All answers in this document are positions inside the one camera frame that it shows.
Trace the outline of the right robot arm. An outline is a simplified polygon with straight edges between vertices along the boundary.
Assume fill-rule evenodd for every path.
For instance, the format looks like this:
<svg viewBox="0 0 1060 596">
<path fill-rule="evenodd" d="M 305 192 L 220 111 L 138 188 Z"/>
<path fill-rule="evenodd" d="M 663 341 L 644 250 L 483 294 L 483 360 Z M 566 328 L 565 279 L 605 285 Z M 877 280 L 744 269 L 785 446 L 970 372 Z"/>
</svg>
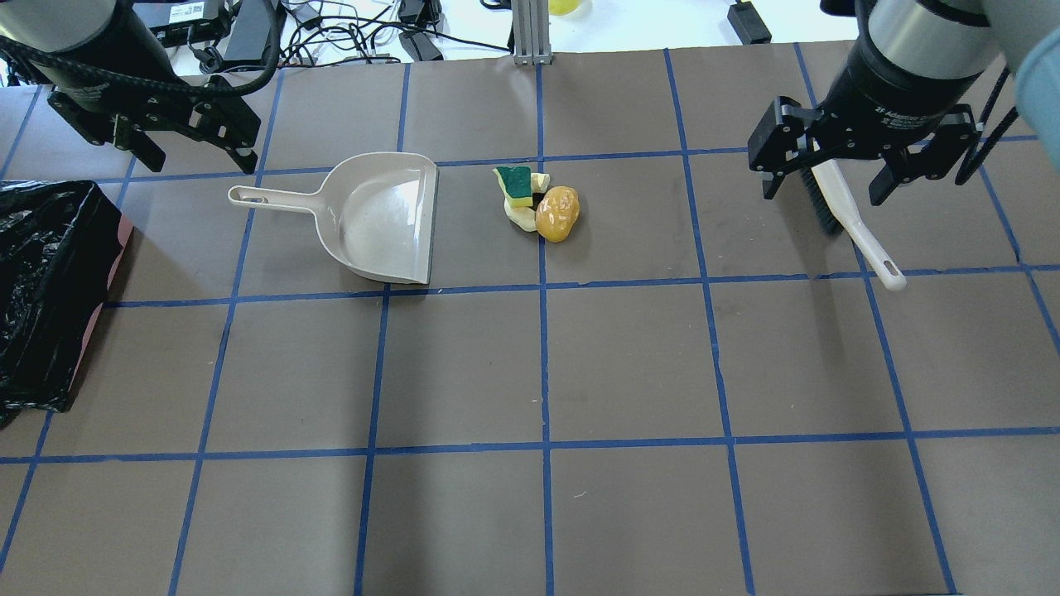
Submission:
<svg viewBox="0 0 1060 596">
<path fill-rule="evenodd" d="M 980 139 L 961 98 L 999 56 L 1017 113 L 1058 163 L 1056 1 L 825 1 L 822 11 L 855 17 L 859 35 L 817 106 L 776 98 L 752 132 L 765 199 L 788 174 L 833 159 L 884 161 L 874 206 L 898 185 L 941 180 Z"/>
</svg>

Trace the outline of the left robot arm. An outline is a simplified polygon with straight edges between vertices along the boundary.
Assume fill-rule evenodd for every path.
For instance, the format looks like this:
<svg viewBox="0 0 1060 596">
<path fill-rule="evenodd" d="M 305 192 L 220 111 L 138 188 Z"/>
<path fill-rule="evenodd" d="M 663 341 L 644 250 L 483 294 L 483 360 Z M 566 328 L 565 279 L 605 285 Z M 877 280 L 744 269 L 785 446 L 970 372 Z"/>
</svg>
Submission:
<svg viewBox="0 0 1060 596">
<path fill-rule="evenodd" d="M 4 1 L 2 52 L 29 64 L 53 88 L 48 104 L 94 146 L 114 146 L 159 172 L 166 152 L 153 132 L 177 132 L 224 151 L 254 173 L 260 117 L 246 95 L 277 70 L 246 84 L 213 74 L 190 84 L 129 1 Z"/>
</svg>

